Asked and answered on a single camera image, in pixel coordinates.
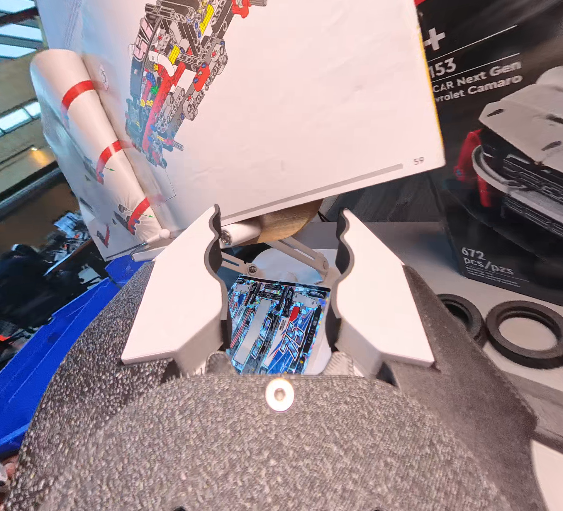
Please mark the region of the large blue storage bin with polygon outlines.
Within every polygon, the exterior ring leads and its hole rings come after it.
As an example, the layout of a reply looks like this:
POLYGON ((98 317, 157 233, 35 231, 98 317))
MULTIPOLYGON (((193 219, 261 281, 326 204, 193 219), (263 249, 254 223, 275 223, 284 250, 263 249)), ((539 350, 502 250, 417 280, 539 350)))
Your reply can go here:
POLYGON ((144 261, 121 257, 108 277, 56 311, 1 370, 1 458, 19 451, 39 402, 60 363, 92 320, 144 261))

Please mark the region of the colourful sticker sheet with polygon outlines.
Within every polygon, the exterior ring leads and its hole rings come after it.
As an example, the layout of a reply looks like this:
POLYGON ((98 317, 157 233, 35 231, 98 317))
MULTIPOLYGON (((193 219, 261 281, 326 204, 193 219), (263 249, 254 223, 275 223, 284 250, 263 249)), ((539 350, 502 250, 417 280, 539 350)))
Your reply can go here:
POLYGON ((239 276, 229 291, 227 349, 236 372, 312 374, 329 298, 317 285, 239 276))

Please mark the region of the black lego box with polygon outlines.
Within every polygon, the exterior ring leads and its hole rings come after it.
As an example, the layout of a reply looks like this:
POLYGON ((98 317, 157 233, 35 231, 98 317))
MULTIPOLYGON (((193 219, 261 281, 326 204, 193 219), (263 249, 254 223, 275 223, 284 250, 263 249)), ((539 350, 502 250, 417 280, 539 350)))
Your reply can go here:
POLYGON ((415 0, 467 278, 562 305, 562 0, 415 0))

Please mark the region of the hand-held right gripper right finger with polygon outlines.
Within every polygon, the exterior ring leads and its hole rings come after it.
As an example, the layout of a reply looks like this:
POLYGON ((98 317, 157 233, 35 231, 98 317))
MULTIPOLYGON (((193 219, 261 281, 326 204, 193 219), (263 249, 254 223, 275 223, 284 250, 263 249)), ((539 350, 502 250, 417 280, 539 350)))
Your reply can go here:
POLYGON ((329 305, 329 344, 365 377, 383 364, 435 362, 404 263, 349 209, 337 222, 340 276, 329 305))

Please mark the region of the lego instruction booklet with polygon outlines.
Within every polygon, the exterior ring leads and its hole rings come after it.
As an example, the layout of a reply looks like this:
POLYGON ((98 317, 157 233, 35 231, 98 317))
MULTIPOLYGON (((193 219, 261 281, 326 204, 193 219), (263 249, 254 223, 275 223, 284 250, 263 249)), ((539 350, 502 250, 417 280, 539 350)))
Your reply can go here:
POLYGON ((414 0, 35 0, 45 138, 106 260, 444 165, 414 0))

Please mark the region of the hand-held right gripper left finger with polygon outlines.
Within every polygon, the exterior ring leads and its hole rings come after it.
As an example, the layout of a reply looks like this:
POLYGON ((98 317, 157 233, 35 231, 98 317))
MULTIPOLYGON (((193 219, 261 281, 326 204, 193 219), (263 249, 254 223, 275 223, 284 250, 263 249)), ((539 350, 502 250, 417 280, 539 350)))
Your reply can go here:
POLYGON ((217 275, 220 230, 213 205, 155 257, 124 365, 172 359, 182 375, 194 375, 230 338, 228 291, 217 275))

